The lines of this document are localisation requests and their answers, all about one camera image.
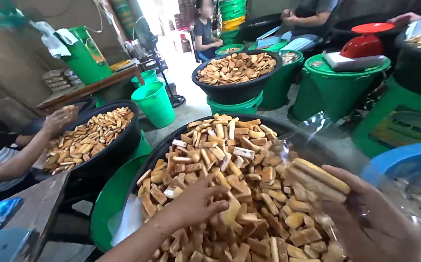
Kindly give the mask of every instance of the weighing scale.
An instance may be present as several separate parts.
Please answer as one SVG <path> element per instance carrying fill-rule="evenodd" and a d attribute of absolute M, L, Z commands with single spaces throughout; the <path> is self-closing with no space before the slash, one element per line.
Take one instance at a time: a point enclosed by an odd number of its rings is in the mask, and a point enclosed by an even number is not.
<path fill-rule="evenodd" d="M 394 28 L 391 23 L 369 23 L 351 28 L 354 33 L 362 33 L 349 40 L 340 52 L 322 54 L 334 71 L 355 71 L 382 65 L 387 59 L 383 46 L 375 33 Z"/>

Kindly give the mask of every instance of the woman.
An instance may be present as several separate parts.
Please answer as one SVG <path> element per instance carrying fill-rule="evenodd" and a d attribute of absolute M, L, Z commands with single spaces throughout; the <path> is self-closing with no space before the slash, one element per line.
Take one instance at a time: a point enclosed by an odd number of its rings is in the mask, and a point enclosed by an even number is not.
<path fill-rule="evenodd" d="M 42 155 L 47 142 L 77 118 L 78 108 L 74 106 L 48 116 L 35 136 L 0 133 L 0 200 L 36 183 L 31 166 Z"/>
<path fill-rule="evenodd" d="M 215 57 L 217 48 L 223 45 L 223 41 L 212 35 L 212 20 L 214 14 L 214 3 L 212 0 L 197 0 L 196 8 L 199 11 L 199 18 L 194 25 L 194 40 L 198 56 L 208 61 Z"/>
<path fill-rule="evenodd" d="M 352 190 L 347 200 L 352 205 L 325 201 L 323 209 L 335 222 L 343 246 L 354 262 L 418 261 L 419 242 L 411 223 L 376 188 L 346 170 L 329 165 L 322 168 Z M 199 225 L 227 210 L 229 204 L 224 200 L 208 205 L 212 196 L 228 191 L 223 186 L 208 187 L 212 179 L 213 175 L 209 174 L 188 186 L 177 199 L 97 262 L 147 262 L 176 230 Z M 355 216 L 358 203 L 371 212 L 368 227 L 363 227 L 363 218 Z"/>
<path fill-rule="evenodd" d="M 307 51 L 323 40 L 330 25 L 330 15 L 338 0 L 301 0 L 298 8 L 285 9 L 282 21 L 290 32 L 282 35 L 289 43 L 283 49 Z"/>

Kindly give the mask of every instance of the bowl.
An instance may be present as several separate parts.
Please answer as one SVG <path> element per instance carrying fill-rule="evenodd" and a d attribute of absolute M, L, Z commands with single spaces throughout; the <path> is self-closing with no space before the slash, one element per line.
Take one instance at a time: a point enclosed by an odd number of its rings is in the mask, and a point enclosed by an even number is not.
<path fill-rule="evenodd" d="M 260 53 L 267 53 L 277 61 L 277 65 L 272 72 L 264 74 L 263 76 L 250 80 L 244 83 L 229 84 L 229 85 L 210 85 L 203 82 L 199 82 L 197 79 L 197 71 L 204 69 L 207 63 L 202 63 L 198 66 L 193 74 L 191 75 L 193 82 L 199 86 L 204 93 L 207 94 L 208 98 L 218 104 L 241 104 L 257 97 L 260 92 L 264 89 L 265 83 L 269 78 L 275 74 L 280 68 L 282 68 L 283 61 L 278 53 L 264 50 L 251 50 L 225 54 L 224 56 L 215 57 L 214 59 L 222 59 L 232 54 L 247 53 L 248 55 L 257 55 Z"/>

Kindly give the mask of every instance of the fan stand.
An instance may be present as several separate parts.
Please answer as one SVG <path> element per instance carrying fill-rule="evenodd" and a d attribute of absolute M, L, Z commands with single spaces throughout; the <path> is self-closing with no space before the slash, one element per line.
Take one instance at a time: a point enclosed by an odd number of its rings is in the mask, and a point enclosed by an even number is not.
<path fill-rule="evenodd" d="M 184 102 L 186 102 L 186 98 L 184 96 L 181 96 L 181 95 L 172 94 L 172 90 L 170 89 L 170 86 L 168 85 L 167 78 L 165 77 L 165 74 L 163 73 L 163 67 L 160 63 L 159 56 L 155 52 L 155 47 L 156 46 L 154 45 L 154 48 L 152 48 L 152 50 L 151 50 L 152 55 L 154 56 L 155 62 L 157 63 L 157 66 L 159 67 L 160 72 L 162 73 L 163 80 L 165 81 L 165 86 L 167 87 L 167 90 L 170 94 L 170 96 L 168 97 L 170 99 L 170 103 L 172 104 L 173 108 L 177 108 L 180 105 L 182 105 Z"/>

